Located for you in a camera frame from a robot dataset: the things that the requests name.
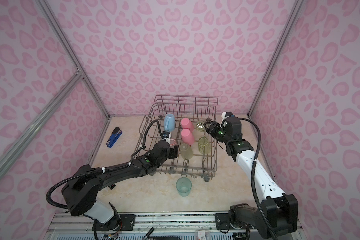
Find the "magenta plastic cup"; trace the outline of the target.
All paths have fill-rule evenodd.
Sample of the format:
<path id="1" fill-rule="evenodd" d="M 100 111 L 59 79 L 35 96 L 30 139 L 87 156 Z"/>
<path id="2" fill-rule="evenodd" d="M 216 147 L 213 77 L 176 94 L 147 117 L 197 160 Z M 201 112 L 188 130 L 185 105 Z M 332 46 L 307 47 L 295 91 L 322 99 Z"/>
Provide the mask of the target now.
<path id="1" fill-rule="evenodd" d="M 193 133 L 189 129 L 183 129 L 181 131 L 181 137 L 184 143 L 188 144 L 189 146 L 195 143 L 195 138 Z"/>

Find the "bright green translucent cup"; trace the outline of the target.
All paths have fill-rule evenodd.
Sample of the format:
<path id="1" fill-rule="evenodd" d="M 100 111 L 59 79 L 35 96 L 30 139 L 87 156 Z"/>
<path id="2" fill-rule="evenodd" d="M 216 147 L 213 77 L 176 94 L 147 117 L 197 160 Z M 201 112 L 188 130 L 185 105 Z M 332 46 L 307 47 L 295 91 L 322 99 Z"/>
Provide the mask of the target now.
<path id="1" fill-rule="evenodd" d="M 211 145 L 210 141 L 208 140 L 208 138 L 206 138 L 206 137 L 199 138 L 198 148 L 199 148 L 200 154 L 202 154 L 202 155 L 208 155 L 212 152 L 212 145 Z"/>

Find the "pink plastic cup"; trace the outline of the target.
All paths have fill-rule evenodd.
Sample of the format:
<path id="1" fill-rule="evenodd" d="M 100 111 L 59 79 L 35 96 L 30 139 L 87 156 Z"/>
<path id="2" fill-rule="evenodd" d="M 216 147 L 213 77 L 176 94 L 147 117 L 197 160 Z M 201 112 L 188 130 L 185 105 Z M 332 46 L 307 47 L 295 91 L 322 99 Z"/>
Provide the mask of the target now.
<path id="1" fill-rule="evenodd" d="M 192 121 L 188 118 L 181 119 L 182 129 L 188 129 L 191 133 L 194 131 L 194 125 Z"/>

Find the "white blue ceramic mug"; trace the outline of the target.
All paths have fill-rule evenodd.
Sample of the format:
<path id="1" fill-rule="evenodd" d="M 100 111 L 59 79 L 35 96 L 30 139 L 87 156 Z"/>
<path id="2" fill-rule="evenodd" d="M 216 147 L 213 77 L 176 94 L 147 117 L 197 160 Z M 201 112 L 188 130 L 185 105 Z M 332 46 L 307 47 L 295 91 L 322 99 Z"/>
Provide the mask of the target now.
<path id="1" fill-rule="evenodd" d="M 173 114 L 166 114 L 164 120 L 164 131 L 172 132 L 176 128 L 176 118 Z"/>

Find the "teal translucent cup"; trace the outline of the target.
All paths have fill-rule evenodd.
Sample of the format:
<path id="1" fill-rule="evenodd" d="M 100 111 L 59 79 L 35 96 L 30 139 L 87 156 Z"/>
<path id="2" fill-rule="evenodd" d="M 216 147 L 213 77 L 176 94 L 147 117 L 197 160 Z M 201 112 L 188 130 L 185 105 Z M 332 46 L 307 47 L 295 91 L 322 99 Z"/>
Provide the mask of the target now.
<path id="1" fill-rule="evenodd" d="M 171 138 L 172 139 L 178 139 L 179 137 L 179 128 L 175 128 L 172 132 L 171 132 Z"/>
<path id="2" fill-rule="evenodd" d="M 180 196 L 187 197 L 192 189 L 192 182 L 189 178 L 181 177 L 176 182 L 176 189 Z"/>

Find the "light pink translucent cup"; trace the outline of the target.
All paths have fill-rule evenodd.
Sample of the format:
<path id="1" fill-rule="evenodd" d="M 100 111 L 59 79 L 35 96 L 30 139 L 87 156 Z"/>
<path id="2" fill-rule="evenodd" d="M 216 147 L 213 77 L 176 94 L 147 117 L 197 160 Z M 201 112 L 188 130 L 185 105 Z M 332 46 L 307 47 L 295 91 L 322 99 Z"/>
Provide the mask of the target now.
<path id="1" fill-rule="evenodd" d="M 173 147 L 177 145 L 177 141 L 175 139 L 170 139 L 170 146 Z"/>

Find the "yellow-green translucent cup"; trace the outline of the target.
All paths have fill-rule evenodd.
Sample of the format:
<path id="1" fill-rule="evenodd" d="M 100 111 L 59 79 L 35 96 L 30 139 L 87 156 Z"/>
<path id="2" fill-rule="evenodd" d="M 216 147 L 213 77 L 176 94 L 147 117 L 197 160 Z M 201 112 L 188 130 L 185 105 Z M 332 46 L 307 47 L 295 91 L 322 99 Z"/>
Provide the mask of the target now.
<path id="1" fill-rule="evenodd" d="M 205 131 L 205 121 L 202 121 L 202 120 L 198 121 L 196 123 L 195 129 L 199 132 L 204 132 Z"/>

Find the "olive translucent cup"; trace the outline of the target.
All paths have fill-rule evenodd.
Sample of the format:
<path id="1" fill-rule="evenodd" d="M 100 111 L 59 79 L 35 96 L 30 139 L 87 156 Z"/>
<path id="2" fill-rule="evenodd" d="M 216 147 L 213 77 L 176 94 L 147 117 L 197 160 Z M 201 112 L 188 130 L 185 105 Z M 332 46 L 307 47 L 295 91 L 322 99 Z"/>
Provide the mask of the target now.
<path id="1" fill-rule="evenodd" d="M 190 160 L 194 155 L 191 146 L 186 143 L 181 144 L 179 150 L 184 160 Z"/>

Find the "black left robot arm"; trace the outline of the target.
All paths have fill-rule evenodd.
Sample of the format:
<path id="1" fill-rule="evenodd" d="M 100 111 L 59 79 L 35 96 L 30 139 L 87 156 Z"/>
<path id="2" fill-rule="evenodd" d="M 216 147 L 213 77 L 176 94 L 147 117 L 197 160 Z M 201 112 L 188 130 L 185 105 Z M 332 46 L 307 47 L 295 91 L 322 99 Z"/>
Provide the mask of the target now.
<path id="1" fill-rule="evenodd" d="M 158 141 L 151 150 L 140 153 L 141 147 L 126 163 L 92 168 L 84 165 L 67 180 L 62 195 L 73 217 L 86 216 L 94 220 L 95 230 L 120 230 L 122 219 L 111 203 L 98 199 L 98 192 L 118 182 L 140 178 L 154 173 L 163 163 L 179 155 L 179 146 L 170 145 L 166 140 Z"/>

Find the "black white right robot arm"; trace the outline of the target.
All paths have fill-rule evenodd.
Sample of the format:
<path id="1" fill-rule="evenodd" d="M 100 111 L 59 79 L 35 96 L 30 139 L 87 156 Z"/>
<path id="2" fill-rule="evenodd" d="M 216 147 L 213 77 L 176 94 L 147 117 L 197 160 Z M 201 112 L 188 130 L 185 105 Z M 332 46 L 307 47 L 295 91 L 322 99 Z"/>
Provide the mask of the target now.
<path id="1" fill-rule="evenodd" d="M 297 230 L 299 203 L 294 195 L 287 195 L 277 185 L 258 161 L 261 133 L 257 135 L 257 147 L 254 148 L 243 137 L 244 120 L 231 112 L 224 112 L 221 123 L 204 123 L 206 132 L 217 142 L 225 144 L 227 155 L 248 176 L 256 204 L 255 207 L 233 205 L 227 215 L 217 214 L 217 229 L 223 234 L 231 229 L 245 229 L 244 238 L 249 239 L 250 229 L 255 228 L 263 239 L 276 240 Z"/>

